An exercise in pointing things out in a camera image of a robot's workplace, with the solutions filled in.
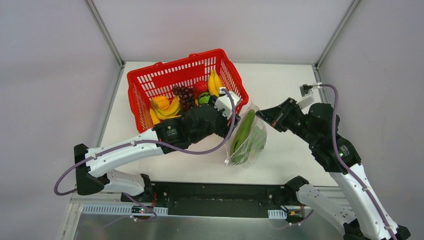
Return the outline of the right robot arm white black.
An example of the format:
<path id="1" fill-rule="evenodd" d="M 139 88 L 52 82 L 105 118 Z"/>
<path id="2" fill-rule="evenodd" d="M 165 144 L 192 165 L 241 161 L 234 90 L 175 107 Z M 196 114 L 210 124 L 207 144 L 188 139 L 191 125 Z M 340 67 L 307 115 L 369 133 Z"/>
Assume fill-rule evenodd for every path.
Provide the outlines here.
<path id="1" fill-rule="evenodd" d="M 285 184 L 284 200 L 299 202 L 325 218 L 345 240 L 406 240 L 407 227 L 397 224 L 383 208 L 365 174 L 353 144 L 337 132 L 339 117 L 328 103 L 314 103 L 308 113 L 288 98 L 278 106 L 259 110 L 256 116 L 279 132 L 290 131 L 308 144 L 314 159 L 338 184 L 349 208 L 320 193 L 305 178 Z"/>

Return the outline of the green leafy vegetable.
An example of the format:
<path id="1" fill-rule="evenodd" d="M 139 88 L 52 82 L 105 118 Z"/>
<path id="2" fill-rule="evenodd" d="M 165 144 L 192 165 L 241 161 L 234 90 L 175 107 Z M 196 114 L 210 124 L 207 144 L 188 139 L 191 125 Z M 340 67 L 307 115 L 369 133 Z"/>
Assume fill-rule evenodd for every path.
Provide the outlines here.
<path id="1" fill-rule="evenodd" d="M 231 148 L 230 148 L 231 154 L 234 154 L 248 138 L 255 116 L 256 116 L 256 111 L 254 109 L 251 109 L 243 117 L 235 133 L 233 142 L 231 144 Z"/>

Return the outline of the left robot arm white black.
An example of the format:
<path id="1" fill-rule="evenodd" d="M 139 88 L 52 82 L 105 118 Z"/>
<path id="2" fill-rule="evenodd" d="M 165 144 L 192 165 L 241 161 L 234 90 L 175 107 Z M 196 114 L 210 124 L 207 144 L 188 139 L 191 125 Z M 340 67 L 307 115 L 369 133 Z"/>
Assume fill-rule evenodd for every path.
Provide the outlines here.
<path id="1" fill-rule="evenodd" d="M 239 120 L 231 105 L 203 104 L 183 116 L 163 120 L 121 143 L 103 148 L 78 144 L 73 148 L 75 191 L 81 196 L 101 191 L 120 192 L 134 196 L 140 202 L 147 202 L 153 195 L 149 176 L 121 172 L 117 170 L 118 167 L 172 152 L 209 154 L 218 147 L 204 151 L 189 151 L 188 148 L 213 134 L 226 142 Z"/>

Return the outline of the red apple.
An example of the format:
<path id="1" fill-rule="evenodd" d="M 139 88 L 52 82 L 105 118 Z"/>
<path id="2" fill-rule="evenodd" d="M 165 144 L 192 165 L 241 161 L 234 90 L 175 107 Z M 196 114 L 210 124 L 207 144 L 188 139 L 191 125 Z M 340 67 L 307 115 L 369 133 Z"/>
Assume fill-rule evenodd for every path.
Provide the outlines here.
<path id="1" fill-rule="evenodd" d="M 194 93 L 197 94 L 197 95 L 200 95 L 202 93 L 209 91 L 208 83 L 206 81 L 203 81 L 203 80 L 196 82 L 194 84 L 193 88 L 194 88 Z"/>

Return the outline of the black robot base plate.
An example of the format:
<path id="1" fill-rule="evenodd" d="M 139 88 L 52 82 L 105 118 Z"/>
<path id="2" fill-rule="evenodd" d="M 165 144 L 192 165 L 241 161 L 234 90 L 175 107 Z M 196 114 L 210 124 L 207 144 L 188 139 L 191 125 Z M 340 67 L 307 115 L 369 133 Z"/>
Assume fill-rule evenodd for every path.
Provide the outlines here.
<path id="1" fill-rule="evenodd" d="M 302 204 L 282 185 L 152 182 L 151 190 L 134 197 L 155 202 L 171 216 L 266 218 L 270 210 Z"/>

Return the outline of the red plastic shopping basket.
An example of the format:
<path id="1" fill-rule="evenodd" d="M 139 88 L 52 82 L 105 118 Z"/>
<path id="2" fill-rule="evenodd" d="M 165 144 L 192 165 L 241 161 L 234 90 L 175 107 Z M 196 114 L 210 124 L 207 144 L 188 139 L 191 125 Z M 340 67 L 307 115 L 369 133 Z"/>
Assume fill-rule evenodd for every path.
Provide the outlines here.
<path id="1" fill-rule="evenodd" d="M 150 101 L 157 96 L 173 98 L 173 86 L 191 87 L 209 79 L 210 71 L 216 70 L 222 85 L 240 97 L 236 107 L 239 113 L 249 101 L 242 78 L 234 64 L 221 48 L 162 63 L 157 62 L 127 73 L 128 100 L 139 133 L 153 127 L 150 117 Z"/>

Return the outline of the dark purple grape bunch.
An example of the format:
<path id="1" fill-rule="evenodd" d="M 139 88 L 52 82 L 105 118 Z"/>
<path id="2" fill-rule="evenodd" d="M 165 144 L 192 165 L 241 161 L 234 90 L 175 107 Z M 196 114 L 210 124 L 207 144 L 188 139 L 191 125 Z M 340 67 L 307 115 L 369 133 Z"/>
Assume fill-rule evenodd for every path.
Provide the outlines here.
<path id="1" fill-rule="evenodd" d="M 178 96 L 180 110 L 182 112 L 187 112 L 197 106 L 195 99 L 195 90 L 193 87 L 174 85 L 172 88 L 172 93 L 174 94 L 174 96 Z"/>

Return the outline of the clear zip top bag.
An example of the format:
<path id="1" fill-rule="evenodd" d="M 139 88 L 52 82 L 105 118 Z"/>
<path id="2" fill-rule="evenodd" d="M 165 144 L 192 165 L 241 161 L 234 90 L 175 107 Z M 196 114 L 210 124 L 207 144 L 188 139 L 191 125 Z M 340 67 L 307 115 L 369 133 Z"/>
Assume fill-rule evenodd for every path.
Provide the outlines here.
<path id="1" fill-rule="evenodd" d="M 256 116 L 258 111 L 259 107 L 253 103 L 242 111 L 238 125 L 225 144 L 227 158 L 224 162 L 227 166 L 245 168 L 264 150 L 268 133 L 264 121 Z"/>

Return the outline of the green lettuce head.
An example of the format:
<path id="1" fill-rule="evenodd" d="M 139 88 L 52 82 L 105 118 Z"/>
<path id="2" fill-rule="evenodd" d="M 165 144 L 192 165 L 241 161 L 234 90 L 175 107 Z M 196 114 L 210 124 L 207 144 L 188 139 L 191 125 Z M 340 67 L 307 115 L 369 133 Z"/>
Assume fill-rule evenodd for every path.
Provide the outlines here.
<path id="1" fill-rule="evenodd" d="M 233 154 L 230 154 L 229 162 L 232 165 L 241 165 L 252 162 L 264 149 L 267 141 L 267 132 L 259 126 L 255 126 L 245 142 Z"/>

